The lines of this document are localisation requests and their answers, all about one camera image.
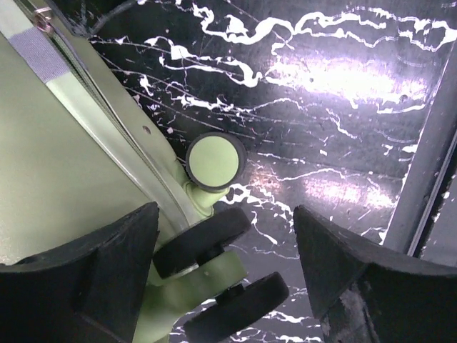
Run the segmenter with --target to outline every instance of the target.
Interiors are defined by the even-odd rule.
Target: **zipper pull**
[[[42,32],[52,35],[54,28],[51,25],[51,20],[54,13],[50,7],[43,7],[34,11],[33,23]]]

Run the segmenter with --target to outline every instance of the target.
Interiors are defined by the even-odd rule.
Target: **black wheel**
[[[217,304],[184,324],[189,343],[217,343],[257,322],[288,297],[288,288],[278,272],[222,294]]]
[[[247,153],[235,136],[221,132],[202,134],[186,154],[186,170],[200,188],[217,192],[229,187],[246,168]]]
[[[167,278],[194,264],[204,264],[224,252],[224,247],[251,228],[239,208],[227,209],[184,231],[158,250],[154,266]]]

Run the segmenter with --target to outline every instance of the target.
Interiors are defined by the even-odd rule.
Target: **black marble floor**
[[[86,33],[103,13],[67,12]],[[426,0],[143,0],[91,38],[179,157],[208,131],[248,149],[216,208],[252,219],[249,280],[278,270],[291,296],[231,342],[322,342],[293,208],[383,243],[455,40],[456,3]]]

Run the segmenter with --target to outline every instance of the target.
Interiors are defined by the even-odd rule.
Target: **zipper track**
[[[14,0],[19,8],[26,14],[29,20],[32,20],[34,12],[36,11],[35,6],[28,0]],[[129,145],[134,149],[134,151],[141,157],[143,162],[148,166],[154,176],[159,180],[162,187],[166,190],[169,196],[173,199],[173,202],[179,208],[180,212],[183,214],[184,218],[186,215],[181,208],[181,205],[176,200],[173,193],[166,185],[166,182],[162,179],[160,173],[156,170],[153,164],[149,161],[147,156],[143,153],[138,144],[134,141],[133,137],[125,130],[121,122],[119,122],[117,115],[114,110],[111,108],[107,100],[104,98],[103,94],[100,93],[98,87],[93,82],[92,78],[88,75],[84,67],[81,65],[79,59],[74,56],[74,52],[69,48],[66,40],[62,38],[59,30],[52,25],[54,32],[51,35],[48,35],[54,46],[56,47],[57,52],[61,57],[66,61],[69,66],[71,73],[78,79],[78,81],[83,85],[85,90],[91,95],[92,99],[100,106],[105,115],[109,118],[110,122],[117,128],[118,132],[122,135]]]

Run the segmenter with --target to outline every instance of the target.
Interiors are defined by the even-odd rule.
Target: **zipper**
[[[125,140],[127,140],[127,142],[131,145],[134,151],[141,157],[143,162],[148,166],[148,168],[152,171],[154,176],[159,180],[162,187],[173,199],[175,205],[180,209],[181,213],[183,214],[183,217],[187,220],[187,217],[184,211],[182,210],[181,205],[166,185],[166,182],[162,179],[160,173],[157,171],[154,164],[148,159],[146,154],[134,141],[132,135],[130,135],[130,133],[127,132],[126,127],[118,119],[111,105],[107,102],[103,94],[99,91],[97,85],[95,85],[90,75],[86,72],[85,68],[83,67],[83,64],[76,56],[73,49],[70,47],[70,44],[67,43],[65,36],[61,32],[59,32],[59,30],[51,23],[51,20],[53,19],[52,9],[49,7],[37,9],[30,1],[27,0],[14,1],[19,6],[19,8],[21,8],[21,10],[27,15],[27,17],[33,22],[34,26],[36,26],[40,31],[44,32],[49,37],[49,39],[54,43],[54,46],[56,47],[61,57],[69,65],[72,74],[83,85],[85,90],[92,96],[94,101],[100,106],[104,114],[110,119],[111,123],[117,128],[118,132],[122,135],[122,137],[125,138]]]

